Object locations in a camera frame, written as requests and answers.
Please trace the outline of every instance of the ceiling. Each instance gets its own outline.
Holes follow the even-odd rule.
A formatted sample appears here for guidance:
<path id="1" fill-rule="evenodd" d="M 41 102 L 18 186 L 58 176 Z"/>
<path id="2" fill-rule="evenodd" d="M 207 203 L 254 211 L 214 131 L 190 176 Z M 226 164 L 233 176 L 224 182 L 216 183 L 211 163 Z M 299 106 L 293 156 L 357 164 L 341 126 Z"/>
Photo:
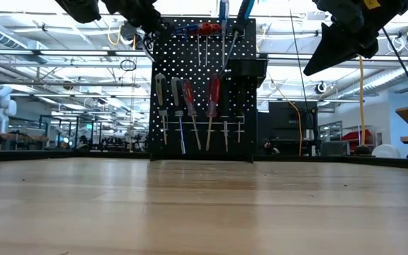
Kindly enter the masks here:
<path id="1" fill-rule="evenodd" d="M 230 15 L 236 16 L 242 0 L 230 1 Z M 162 15 L 168 16 L 217 16 L 218 1 L 205 0 L 158 0 L 156 9 Z M 0 26 L 5 27 L 10 33 L 21 38 L 38 41 L 50 49 L 58 50 L 129 50 L 130 48 L 123 42 L 113 45 L 108 41 L 108 31 L 110 39 L 116 41 L 118 29 L 124 18 L 119 15 L 108 14 L 103 3 L 99 3 L 102 19 L 88 24 L 80 24 L 71 19 L 53 0 L 44 0 L 42 4 L 36 0 L 7 1 L 0 0 Z M 259 0 L 254 6 L 252 16 L 256 18 L 257 38 L 259 52 L 268 53 L 296 53 L 293 27 L 290 20 L 290 10 L 294 16 L 294 29 L 297 38 L 297 48 L 300 54 L 312 54 L 319 44 L 320 37 L 315 36 L 315 31 L 321 30 L 323 20 L 310 20 L 310 16 L 319 14 L 315 4 L 311 0 Z M 329 24 L 329 17 L 324 20 Z M 48 33 L 40 28 L 42 24 L 48 29 Z M 408 12 L 403 16 L 395 17 L 386 29 L 391 35 L 397 35 L 400 30 L 408 28 Z M 387 46 L 387 40 L 380 35 L 380 50 L 378 55 L 392 55 L 392 50 Z M 401 45 L 401 55 L 408 55 L 408 45 Z M 16 69 L 31 77 L 44 77 L 44 82 L 72 81 L 74 83 L 114 83 L 114 86 L 102 86 L 95 88 L 74 87 L 72 90 L 64 89 L 61 86 L 39 86 L 35 87 L 38 93 L 44 94 L 86 94 L 94 95 L 123 95 L 136 96 L 138 98 L 103 98 L 106 103 L 97 102 L 91 106 L 85 98 L 51 98 L 57 103 L 68 103 L 80 105 L 87 108 L 94 107 L 94 110 L 101 110 L 104 105 L 110 111 L 133 111 L 137 118 L 132 118 L 132 124 L 145 123 L 148 120 L 151 62 L 146 57 L 130 58 L 137 63 L 134 72 L 125 72 L 119 68 L 122 57 L 51 57 L 49 62 L 40 66 L 36 62 L 30 62 L 15 57 L 0 55 L 0 63 Z M 373 67 L 365 68 L 365 75 L 371 76 L 383 69 L 399 68 L 397 63 L 383 66 L 377 64 Z M 359 80 L 359 70 L 357 64 L 338 66 L 327 69 L 312 76 L 305 76 L 300 73 L 298 63 L 295 61 L 270 61 L 268 73 L 280 87 L 285 96 L 301 98 L 304 96 L 302 85 L 305 85 L 306 96 L 315 95 L 315 85 L 319 82 L 331 84 L 339 89 L 344 89 Z M 0 80 L 4 81 L 26 81 L 26 76 L 15 74 L 0 67 Z M 280 97 L 274 86 L 267 79 L 265 84 L 258 89 L 259 97 Z M 27 92 L 23 85 L 14 86 L 21 92 Z M 45 102 L 57 108 L 53 102 Z M 265 107 L 266 102 L 259 102 L 259 107 Z"/>

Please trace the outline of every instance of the white humanoid robot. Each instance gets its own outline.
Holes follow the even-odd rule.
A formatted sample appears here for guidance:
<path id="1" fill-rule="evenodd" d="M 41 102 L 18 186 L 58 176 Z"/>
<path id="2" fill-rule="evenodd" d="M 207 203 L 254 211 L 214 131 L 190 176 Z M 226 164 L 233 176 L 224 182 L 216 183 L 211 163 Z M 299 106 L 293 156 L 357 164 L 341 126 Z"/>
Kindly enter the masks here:
<path id="1" fill-rule="evenodd" d="M 12 88 L 0 85 L 0 134 L 7 132 L 9 117 L 17 113 L 17 103 L 11 100 Z"/>

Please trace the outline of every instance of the black pegboard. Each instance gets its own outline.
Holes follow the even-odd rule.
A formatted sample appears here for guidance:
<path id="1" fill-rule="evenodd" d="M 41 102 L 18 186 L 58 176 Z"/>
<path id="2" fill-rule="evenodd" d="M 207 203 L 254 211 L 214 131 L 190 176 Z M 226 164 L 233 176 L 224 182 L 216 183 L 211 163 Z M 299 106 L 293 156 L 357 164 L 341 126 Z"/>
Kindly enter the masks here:
<path id="1" fill-rule="evenodd" d="M 168 22 L 176 27 L 188 26 L 195 23 L 218 23 L 216 18 L 168 18 Z M 228 32 L 232 31 L 234 19 L 229 20 Z M 233 37 L 225 39 L 225 52 L 229 51 Z M 256 151 L 256 81 L 249 81 L 246 88 L 246 103 L 244 104 L 244 117 L 235 116 L 235 87 L 236 81 L 227 79 L 229 83 L 229 115 L 228 121 L 228 145 L 229 151 L 225 151 L 225 135 L 223 132 L 222 119 L 213 118 L 210 150 L 206 152 L 208 125 L 199 123 L 208 123 L 205 116 L 207 110 L 207 88 L 212 74 L 219 74 L 222 69 L 222 38 L 219 35 L 210 35 L 207 45 L 207 65 L 205 62 L 206 36 L 200 36 L 200 65 L 198 61 L 198 40 L 196 35 L 185 38 L 184 36 L 173 36 L 168 43 L 154 46 L 156 54 L 163 54 L 164 60 L 152 64 L 152 85 L 151 85 L 151 107 L 149 120 L 149 151 L 153 157 L 162 157 L 162 155 L 178 155 L 181 151 L 181 134 L 179 132 L 179 118 L 174 116 L 173 96 L 171 93 L 171 79 L 178 77 L 180 79 L 189 79 L 192 82 L 193 98 L 195 109 L 197 111 L 197 127 L 201 143 L 201 150 L 198 150 L 196 136 L 193 130 L 191 117 L 187 116 L 186 106 L 184 104 L 183 116 L 183 136 L 186 145 L 186 154 L 228 154 L 231 156 L 245 156 L 250 158 Z M 256 59 L 256 20 L 250 19 L 245 30 L 244 36 L 239 37 L 232 51 L 231 59 Z M 167 100 L 168 108 L 167 118 L 167 145 L 163 139 L 162 117 L 159 116 L 158 99 L 155 94 L 155 75 L 162 73 L 167 82 Z M 238 143 L 238 122 L 242 121 L 241 141 Z"/>

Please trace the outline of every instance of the tool holder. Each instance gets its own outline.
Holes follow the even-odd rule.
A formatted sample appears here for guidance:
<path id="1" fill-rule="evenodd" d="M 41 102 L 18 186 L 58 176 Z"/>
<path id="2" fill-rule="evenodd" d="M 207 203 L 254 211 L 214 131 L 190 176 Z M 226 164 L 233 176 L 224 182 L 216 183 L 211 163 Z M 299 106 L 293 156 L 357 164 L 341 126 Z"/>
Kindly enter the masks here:
<path id="1" fill-rule="evenodd" d="M 176 27 L 189 26 L 195 23 L 219 23 L 217 18 L 166 18 L 168 22 Z M 232 25 L 235 19 L 228 20 L 227 35 L 225 38 L 225 52 L 229 51 L 232 41 Z M 220 114 L 212 119 L 212 137 L 210 140 L 210 149 L 205 151 L 205 143 L 208 133 L 209 118 L 205 115 L 208 108 L 207 90 L 212 74 L 219 74 L 222 69 L 222 38 L 221 35 L 208 36 L 208 54 L 207 65 L 205 65 L 205 49 L 207 35 L 200 36 L 200 63 L 198 62 L 197 35 L 173 35 L 168 42 L 154 45 L 154 52 L 163 52 L 164 58 L 161 61 L 152 64 L 152 81 L 158 73 L 166 77 L 166 108 L 168 116 L 165 118 L 166 133 L 168 143 L 164 144 L 162 117 L 159 115 L 159 106 L 157 105 L 157 95 L 155 94 L 155 83 L 151 87 L 151 107 L 149 117 L 149 151 L 152 158 L 161 159 L 168 156 L 182 155 L 181 152 L 181 134 L 179 127 L 179 117 L 174 113 L 174 99 L 171 92 L 171 79 L 178 77 L 180 79 L 189 79 L 192 83 L 194 106 L 197 112 L 195 117 L 196 127 L 202 144 L 199 150 L 196 142 L 195 129 L 193 127 L 192 117 L 188 116 L 186 104 L 183 105 L 184 115 L 182 116 L 182 129 L 186 146 L 187 155 L 225 155 L 241 156 L 249 159 L 256 151 L 257 139 L 257 108 L 256 108 L 256 81 L 249 82 L 246 85 L 246 96 L 244 101 L 244 115 L 236 114 L 236 83 L 230 78 L 230 75 L 224 75 L 221 78 L 222 86 L 229 84 L 229 110 L 228 117 L 221 118 Z M 256 59 L 256 21 L 249 20 L 245 33 L 239 36 L 235 48 L 232 51 L 231 59 Z M 225 134 L 223 121 L 227 121 L 228 128 L 228 147 L 225 151 Z M 238 126 L 241 123 L 241 141 L 237 142 Z"/>

